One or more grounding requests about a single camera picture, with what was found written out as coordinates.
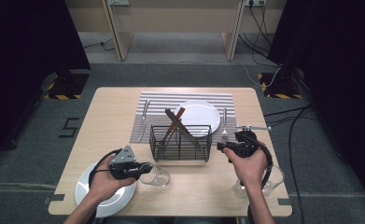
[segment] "utensil holder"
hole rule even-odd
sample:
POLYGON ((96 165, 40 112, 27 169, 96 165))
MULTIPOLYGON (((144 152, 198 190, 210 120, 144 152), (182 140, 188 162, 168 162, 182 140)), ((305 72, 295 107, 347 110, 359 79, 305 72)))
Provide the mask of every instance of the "utensil holder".
POLYGON ((211 126, 186 125, 185 127, 195 136, 200 147, 196 147, 179 129, 174 129, 174 132, 164 138, 169 126, 152 125, 150 127, 149 143, 155 161, 209 160, 212 144, 211 126))

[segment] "striped placemat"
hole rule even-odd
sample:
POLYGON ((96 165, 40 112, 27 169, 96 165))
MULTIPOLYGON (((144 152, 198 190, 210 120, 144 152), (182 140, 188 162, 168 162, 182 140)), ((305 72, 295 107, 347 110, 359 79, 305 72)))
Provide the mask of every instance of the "striped placemat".
POLYGON ((139 134, 142 113, 146 100, 150 100, 147 108, 147 127, 140 143, 149 144, 150 126, 169 126, 170 119, 165 114, 165 108, 170 108, 175 111, 181 104, 190 100, 203 100, 213 105, 219 112, 220 124, 219 127, 212 133, 213 145, 216 142, 224 142, 222 140, 223 132, 223 108, 227 108, 227 125, 228 139, 233 141, 235 139, 234 132, 237 131, 237 123, 235 119, 234 103, 231 93, 186 93, 186 92, 162 92, 162 91, 142 91, 138 107, 135 112, 135 119, 133 123, 133 131, 130 138, 130 143, 136 143, 139 134))

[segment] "white plate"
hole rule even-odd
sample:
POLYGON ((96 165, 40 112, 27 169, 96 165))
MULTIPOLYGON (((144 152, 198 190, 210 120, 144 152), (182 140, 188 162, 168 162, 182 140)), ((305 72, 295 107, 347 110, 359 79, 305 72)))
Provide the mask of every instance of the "white plate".
MULTIPOLYGON (((206 101, 192 100, 181 104, 175 113, 179 111, 181 107, 185 108, 185 112, 182 114, 182 123, 184 125, 211 125, 212 133, 219 127, 220 115, 218 110, 206 101)), ((195 137, 204 137, 208 134, 207 129, 191 130, 189 132, 195 137)))
MULTIPOLYGON (((89 174, 94 168, 95 164, 91 165, 77 182, 77 188, 75 191, 75 199, 77 204, 80 204, 83 198, 89 192, 89 174)), ((133 197, 135 187, 136 183, 134 182, 130 186, 123 187, 116 191, 115 195, 113 195, 110 199, 101 202, 97 207, 96 217, 110 217, 123 209, 133 197)))

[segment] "carpeted floor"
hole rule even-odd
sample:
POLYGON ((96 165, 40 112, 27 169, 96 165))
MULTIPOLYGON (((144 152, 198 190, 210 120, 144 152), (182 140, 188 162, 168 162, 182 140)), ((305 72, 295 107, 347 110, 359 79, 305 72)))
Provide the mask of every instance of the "carpeted floor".
MULTIPOLYGON (((306 99, 274 99, 264 96, 254 84, 258 74, 273 68, 239 64, 99 64, 91 65, 89 79, 78 100, 42 100, 16 139, 17 148, 0 151, 0 223, 60 223, 65 217, 48 212, 49 197, 63 172, 63 167, 78 135, 94 92, 99 87, 186 86, 252 87, 260 99, 277 159, 283 169, 293 205, 290 217, 277 217, 277 223, 365 223, 365 192, 352 169, 338 156, 322 130, 313 108, 297 119, 300 110, 272 115, 307 106, 306 99), (63 130, 68 118, 77 127, 73 137, 63 130), (298 200, 296 184, 300 191, 298 200)), ((49 87, 54 75, 43 83, 49 87)), ((114 223, 111 218, 106 223, 114 223)))

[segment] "person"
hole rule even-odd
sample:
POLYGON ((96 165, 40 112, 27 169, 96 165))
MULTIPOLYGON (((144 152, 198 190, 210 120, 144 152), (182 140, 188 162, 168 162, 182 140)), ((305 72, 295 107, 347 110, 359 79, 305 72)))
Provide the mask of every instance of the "person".
MULTIPOLYGON (((235 173, 246 186, 246 193, 250 202, 251 214, 256 224, 275 223, 270 209, 261 191, 261 179, 267 165, 266 156, 261 149, 258 149, 248 158, 238 157, 231 149, 224 148, 223 152, 232 161, 235 173)), ((112 159, 108 156, 97 170, 108 169, 107 165, 112 159)), ((117 180, 109 172, 97 172, 92 179, 91 188, 87 195, 64 224, 87 223, 91 214, 104 200, 111 198, 115 192, 135 182, 135 179, 117 180)))

